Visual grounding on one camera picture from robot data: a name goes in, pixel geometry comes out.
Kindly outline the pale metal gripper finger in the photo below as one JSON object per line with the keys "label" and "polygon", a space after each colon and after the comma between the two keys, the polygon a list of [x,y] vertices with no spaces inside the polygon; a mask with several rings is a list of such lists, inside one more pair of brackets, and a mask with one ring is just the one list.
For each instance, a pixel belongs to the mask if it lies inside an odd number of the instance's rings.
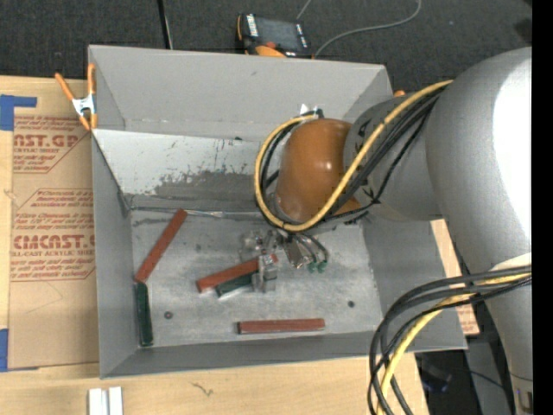
{"label": "pale metal gripper finger", "polygon": [[243,235],[241,249],[243,252],[266,253],[277,248],[277,233],[273,230],[253,230]]}
{"label": "pale metal gripper finger", "polygon": [[268,292],[276,289],[278,258],[276,254],[265,254],[257,259],[257,270],[251,275],[255,292]]}

